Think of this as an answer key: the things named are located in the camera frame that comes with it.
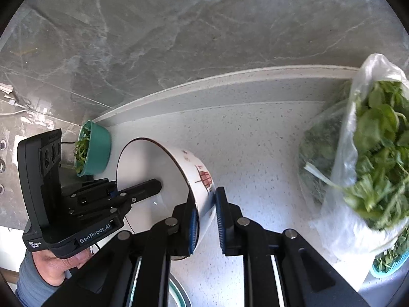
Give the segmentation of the person's left hand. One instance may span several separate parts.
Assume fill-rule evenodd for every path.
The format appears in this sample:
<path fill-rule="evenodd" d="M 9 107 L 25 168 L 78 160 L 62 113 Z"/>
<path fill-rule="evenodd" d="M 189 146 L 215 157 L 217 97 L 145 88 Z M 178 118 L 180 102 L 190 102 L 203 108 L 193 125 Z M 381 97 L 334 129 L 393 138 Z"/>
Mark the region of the person's left hand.
<path fill-rule="evenodd" d="M 32 259 L 35 267 L 42 279 L 51 286 L 60 286 L 64 282 L 65 273 L 73 268 L 83 267 L 93 253 L 90 249 L 84 249 L 78 254 L 61 259 L 49 250 L 35 251 L 32 253 Z"/>

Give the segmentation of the grey sleeved left forearm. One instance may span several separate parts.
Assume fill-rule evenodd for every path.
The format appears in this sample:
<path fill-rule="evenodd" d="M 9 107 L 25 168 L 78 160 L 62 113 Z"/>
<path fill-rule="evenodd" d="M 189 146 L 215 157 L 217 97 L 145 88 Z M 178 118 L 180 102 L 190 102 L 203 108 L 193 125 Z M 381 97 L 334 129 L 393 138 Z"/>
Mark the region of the grey sleeved left forearm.
<path fill-rule="evenodd" d="M 42 279 L 32 258 L 32 253 L 26 251 L 19 267 L 19 280 L 15 295 L 25 307 L 40 307 L 54 294 L 59 287 L 52 286 Z"/>

